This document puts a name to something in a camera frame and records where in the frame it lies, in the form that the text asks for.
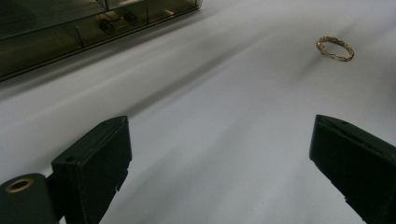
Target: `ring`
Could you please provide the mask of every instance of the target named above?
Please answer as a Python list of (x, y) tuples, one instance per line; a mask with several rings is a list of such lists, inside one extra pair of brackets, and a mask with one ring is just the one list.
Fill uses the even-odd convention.
[[(323, 43), (325, 43), (325, 42), (334, 43), (336, 45), (343, 47), (349, 53), (349, 57), (342, 57), (342, 56), (338, 56), (336, 54), (329, 53), (328, 51), (326, 51), (324, 49), (325, 46), (323, 45)], [(325, 35), (325, 36), (321, 37), (318, 40), (317, 48), (319, 49), (320, 53), (323, 54), (324, 56), (333, 58), (340, 62), (349, 62), (350, 60), (352, 60), (353, 56), (355, 56), (355, 52), (353, 52), (353, 49), (346, 42), (344, 42), (343, 40), (340, 40), (338, 38), (331, 37), (331, 36)]]

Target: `gold ring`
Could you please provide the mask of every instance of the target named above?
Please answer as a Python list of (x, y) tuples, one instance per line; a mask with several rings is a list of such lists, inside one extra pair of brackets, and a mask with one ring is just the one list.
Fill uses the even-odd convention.
[[(328, 51), (326, 51), (324, 49), (323, 43), (325, 43), (325, 42), (334, 43), (336, 45), (343, 47), (349, 53), (349, 57), (342, 57), (342, 56), (338, 56), (336, 54), (329, 53)], [(353, 49), (346, 42), (344, 42), (343, 40), (340, 40), (338, 38), (331, 37), (331, 36), (325, 35), (325, 36), (321, 37), (318, 40), (317, 48), (319, 49), (320, 53), (323, 54), (324, 56), (333, 58), (340, 62), (349, 62), (350, 60), (352, 60), (353, 56), (355, 56), (355, 52), (353, 52)]]

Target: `white surface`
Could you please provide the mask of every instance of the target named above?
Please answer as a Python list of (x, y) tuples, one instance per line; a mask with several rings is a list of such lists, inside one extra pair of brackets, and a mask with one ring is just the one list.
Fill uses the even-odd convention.
[[(206, 0), (0, 83), (0, 181), (128, 115), (134, 159), (101, 223), (361, 224), (308, 159), (316, 114), (396, 145), (396, 2)], [(321, 56), (344, 39), (349, 63)]]

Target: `white table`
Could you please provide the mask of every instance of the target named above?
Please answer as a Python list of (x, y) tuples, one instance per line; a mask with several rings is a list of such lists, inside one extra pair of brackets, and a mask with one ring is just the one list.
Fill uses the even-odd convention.
[[(134, 159), (101, 223), (362, 224), (308, 158), (316, 114), (396, 145), (395, 1), (207, 0), (0, 83), (0, 181), (51, 173), (97, 123)], [(355, 58), (323, 57), (344, 39)]]

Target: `screw hole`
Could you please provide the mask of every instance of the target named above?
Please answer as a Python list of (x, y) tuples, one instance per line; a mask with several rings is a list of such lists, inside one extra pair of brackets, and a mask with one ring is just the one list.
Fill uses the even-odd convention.
[(8, 193), (17, 193), (20, 191), (23, 191), (24, 189), (29, 188), (33, 182), (35, 182), (33, 179), (20, 179), (12, 184), (8, 185), (6, 188), (6, 192)]
[(76, 157), (70, 156), (65, 159), (65, 161), (75, 161)]

